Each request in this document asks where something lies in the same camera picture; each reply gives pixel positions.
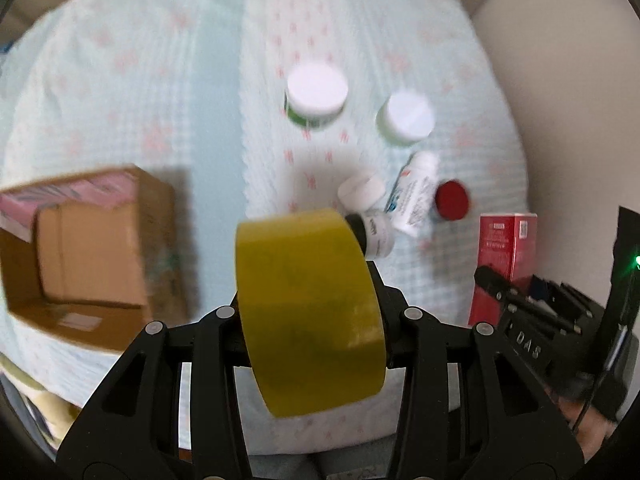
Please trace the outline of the right hand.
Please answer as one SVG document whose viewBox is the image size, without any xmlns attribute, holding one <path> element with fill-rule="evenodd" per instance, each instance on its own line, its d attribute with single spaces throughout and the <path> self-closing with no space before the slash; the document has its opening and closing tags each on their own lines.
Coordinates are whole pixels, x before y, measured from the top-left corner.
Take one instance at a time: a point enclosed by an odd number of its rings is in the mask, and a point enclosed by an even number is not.
<svg viewBox="0 0 640 480">
<path fill-rule="evenodd" d="M 582 404 L 564 398 L 558 399 L 558 407 L 566 420 L 573 425 L 582 411 Z M 595 408 L 588 408 L 575 432 L 576 440 L 588 462 L 600 450 L 606 439 L 612 436 L 617 425 L 605 418 Z"/>
</svg>

